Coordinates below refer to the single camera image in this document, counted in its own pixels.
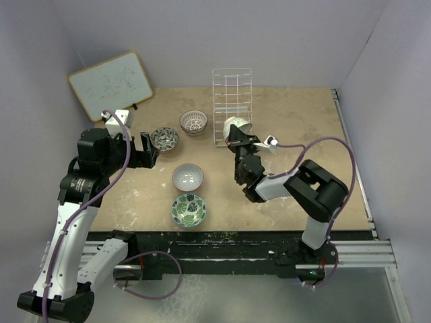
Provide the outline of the white green patterned bowl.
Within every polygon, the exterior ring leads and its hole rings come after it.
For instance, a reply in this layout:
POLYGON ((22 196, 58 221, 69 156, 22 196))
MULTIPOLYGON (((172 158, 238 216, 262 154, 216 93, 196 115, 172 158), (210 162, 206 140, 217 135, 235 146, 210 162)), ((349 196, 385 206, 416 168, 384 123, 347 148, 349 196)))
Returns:
POLYGON ((223 136, 224 141, 227 141, 230 133, 230 126, 231 125, 236 126, 238 129, 240 129, 243 133, 248 134, 250 133, 252 129, 252 123, 249 120, 246 120, 245 118, 241 118, 238 116, 232 116, 229 119, 227 119, 224 122, 224 128, 223 128, 223 136))

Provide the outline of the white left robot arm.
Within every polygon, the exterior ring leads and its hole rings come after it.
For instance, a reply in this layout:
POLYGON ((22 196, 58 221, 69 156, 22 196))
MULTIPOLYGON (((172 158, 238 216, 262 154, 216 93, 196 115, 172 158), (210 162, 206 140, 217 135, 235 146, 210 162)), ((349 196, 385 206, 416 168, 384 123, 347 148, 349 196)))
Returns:
POLYGON ((131 264, 139 254, 135 233, 114 230, 85 265, 81 255, 103 196, 126 168, 153 168, 159 151, 150 135, 140 134, 142 150, 122 133, 89 129, 77 142, 77 156, 60 183, 55 233, 40 276, 30 291, 21 293, 17 306, 45 320, 85 322, 98 286, 122 262, 131 264))

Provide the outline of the red rimmed dotted bowl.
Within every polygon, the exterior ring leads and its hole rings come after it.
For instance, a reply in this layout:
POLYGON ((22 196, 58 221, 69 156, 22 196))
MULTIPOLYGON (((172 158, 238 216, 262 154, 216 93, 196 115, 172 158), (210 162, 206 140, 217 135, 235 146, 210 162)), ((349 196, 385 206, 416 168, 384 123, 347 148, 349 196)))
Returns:
POLYGON ((183 192, 197 190, 203 183, 202 169, 195 164, 179 165, 172 173, 173 185, 183 192))

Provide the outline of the white wire dish rack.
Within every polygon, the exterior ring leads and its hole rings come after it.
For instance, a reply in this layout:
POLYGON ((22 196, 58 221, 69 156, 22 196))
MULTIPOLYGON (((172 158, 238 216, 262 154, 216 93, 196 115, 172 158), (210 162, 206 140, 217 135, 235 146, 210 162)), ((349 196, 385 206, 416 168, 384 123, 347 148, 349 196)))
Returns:
POLYGON ((213 142, 225 145, 224 123, 231 117, 252 121, 253 78, 250 68, 217 68, 212 70, 213 142))

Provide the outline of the green leaf pattern bowl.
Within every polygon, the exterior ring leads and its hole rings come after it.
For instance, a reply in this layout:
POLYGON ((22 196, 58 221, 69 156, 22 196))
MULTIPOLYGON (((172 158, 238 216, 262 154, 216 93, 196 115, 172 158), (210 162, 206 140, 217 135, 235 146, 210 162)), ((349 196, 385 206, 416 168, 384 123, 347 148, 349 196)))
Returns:
POLYGON ((193 228, 205 219, 207 206, 197 194, 182 194, 172 203, 170 214, 177 225, 193 228))

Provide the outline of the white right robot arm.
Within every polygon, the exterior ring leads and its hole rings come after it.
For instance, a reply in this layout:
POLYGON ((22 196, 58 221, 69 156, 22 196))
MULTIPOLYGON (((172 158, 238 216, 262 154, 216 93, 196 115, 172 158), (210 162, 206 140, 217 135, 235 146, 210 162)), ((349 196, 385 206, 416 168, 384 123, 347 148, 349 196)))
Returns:
POLYGON ((282 145, 269 136, 261 142, 255 135, 249 135, 234 124, 224 127, 224 137, 228 149, 235 154, 234 179, 242 186, 243 193, 252 203, 264 203, 281 197, 292 197, 306 212, 306 228, 300 239, 299 253, 307 263, 315 263, 323 256, 323 246, 329 242, 333 222, 350 199, 356 181, 356 164, 349 145, 337 137, 321 137, 307 146, 302 144, 282 145), (304 159, 306 152, 322 141, 333 140, 341 143, 350 155, 352 181, 347 187, 311 159, 304 159), (265 172, 258 151, 276 148, 301 147, 294 166, 280 174, 265 172))

